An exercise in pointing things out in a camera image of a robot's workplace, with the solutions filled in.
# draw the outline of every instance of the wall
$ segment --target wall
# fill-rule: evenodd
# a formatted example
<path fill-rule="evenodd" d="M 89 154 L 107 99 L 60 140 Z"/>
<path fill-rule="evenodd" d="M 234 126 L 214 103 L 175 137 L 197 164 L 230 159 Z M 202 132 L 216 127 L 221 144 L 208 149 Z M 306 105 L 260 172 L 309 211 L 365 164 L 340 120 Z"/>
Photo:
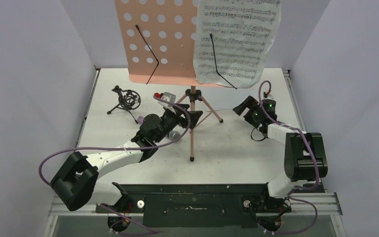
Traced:
<path fill-rule="evenodd" d="M 54 192 L 38 164 L 75 145 L 94 77 L 59 0 L 0 0 L 0 237 L 42 236 Z"/>
<path fill-rule="evenodd" d="M 114 0 L 60 1 L 97 68 L 127 66 Z M 292 68 L 329 1 L 282 0 L 281 23 L 267 67 Z"/>
<path fill-rule="evenodd" d="M 291 77 L 348 236 L 379 236 L 379 1 L 332 0 Z"/>

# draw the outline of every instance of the round hole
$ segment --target round hole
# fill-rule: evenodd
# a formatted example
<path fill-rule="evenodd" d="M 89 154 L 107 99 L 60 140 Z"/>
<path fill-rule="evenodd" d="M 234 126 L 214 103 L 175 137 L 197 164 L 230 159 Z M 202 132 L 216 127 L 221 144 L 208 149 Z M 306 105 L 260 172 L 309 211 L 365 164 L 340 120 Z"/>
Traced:
<path fill-rule="evenodd" d="M 175 22 L 178 24 L 182 23 L 182 16 L 175 16 Z"/>
<path fill-rule="evenodd" d="M 130 37 L 134 36 L 134 31 L 132 29 L 128 29 L 127 30 L 127 35 L 130 36 Z"/>
<path fill-rule="evenodd" d="M 160 31 L 159 32 L 159 37 L 161 37 L 162 39 L 164 39 L 166 37 L 166 32 Z"/>
<path fill-rule="evenodd" d="M 159 15 L 159 16 L 157 16 L 157 20 L 158 20 L 160 23 L 163 23 L 163 22 L 165 22 L 166 18 L 165 18 L 164 15 Z"/>
<path fill-rule="evenodd" d="M 176 6 L 182 5 L 182 0 L 174 0 Z"/>
<path fill-rule="evenodd" d="M 146 14 L 142 14 L 142 15 L 140 15 L 140 19 L 142 19 L 142 21 L 144 21 L 144 22 L 147 22 L 147 21 L 149 21 L 149 16 L 147 16 Z"/>
<path fill-rule="evenodd" d="M 175 38 L 177 38 L 177 39 L 182 38 L 182 33 L 181 32 L 176 32 L 175 33 Z"/>
<path fill-rule="evenodd" d="M 131 15 L 130 15 L 130 13 L 126 12 L 126 13 L 124 14 L 124 19 L 125 19 L 126 21 L 131 21 Z"/>
<path fill-rule="evenodd" d="M 143 31 L 143 35 L 144 35 L 145 37 L 149 37 L 149 36 L 150 36 L 150 32 L 149 32 L 148 30 L 144 30 L 144 31 Z"/>

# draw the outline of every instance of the perforated panel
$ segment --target perforated panel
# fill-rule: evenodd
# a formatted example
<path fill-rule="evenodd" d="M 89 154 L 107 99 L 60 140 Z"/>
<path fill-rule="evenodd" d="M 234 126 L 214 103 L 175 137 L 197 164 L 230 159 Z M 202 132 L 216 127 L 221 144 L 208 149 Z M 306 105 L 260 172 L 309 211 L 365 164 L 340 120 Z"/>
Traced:
<path fill-rule="evenodd" d="M 198 0 L 115 0 L 130 79 L 146 83 L 199 85 L 192 65 Z"/>

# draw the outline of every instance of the tripod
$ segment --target tripod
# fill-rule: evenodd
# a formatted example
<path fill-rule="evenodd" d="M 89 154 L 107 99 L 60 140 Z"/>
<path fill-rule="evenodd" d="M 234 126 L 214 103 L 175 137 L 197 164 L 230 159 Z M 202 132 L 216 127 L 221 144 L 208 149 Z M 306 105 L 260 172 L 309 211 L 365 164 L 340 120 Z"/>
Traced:
<path fill-rule="evenodd" d="M 111 91 L 118 94 L 118 104 L 114 106 L 110 111 L 107 112 L 107 115 L 110 115 L 111 112 L 115 109 L 121 109 L 127 111 L 134 119 L 136 123 L 137 120 L 134 118 L 131 110 L 135 110 L 140 106 L 142 99 L 140 95 L 134 90 L 122 90 L 118 85 L 114 87 Z"/>
<path fill-rule="evenodd" d="M 210 113 L 207 114 L 207 116 L 204 117 L 193 129 L 191 129 L 189 133 L 191 137 L 191 143 L 190 143 L 191 155 L 189 157 L 189 160 L 191 162 L 194 162 L 194 130 L 195 128 L 198 127 L 200 123 L 206 120 L 206 118 L 208 118 L 211 114 L 214 114 L 214 116 L 216 116 L 216 118 L 219 120 L 220 123 L 223 123 L 223 119 L 217 114 L 217 112 L 213 109 L 213 107 L 211 107 L 211 105 L 207 102 L 207 100 L 201 95 L 201 90 L 196 90 L 195 86 L 191 86 L 191 89 L 187 89 L 185 91 L 185 95 L 183 95 L 176 103 L 177 104 L 181 103 L 186 97 L 189 98 L 191 111 L 195 111 L 196 100 L 203 102 L 208 107 L 208 109 L 210 109 Z"/>

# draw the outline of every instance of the paper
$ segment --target paper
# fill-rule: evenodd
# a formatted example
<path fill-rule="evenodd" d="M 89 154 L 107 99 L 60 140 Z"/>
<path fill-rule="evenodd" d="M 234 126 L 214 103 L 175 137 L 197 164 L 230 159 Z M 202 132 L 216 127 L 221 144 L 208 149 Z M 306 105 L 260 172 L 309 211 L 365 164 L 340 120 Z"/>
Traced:
<path fill-rule="evenodd" d="M 199 83 L 250 88 L 259 82 L 280 23 L 279 0 L 201 0 L 193 65 Z"/>

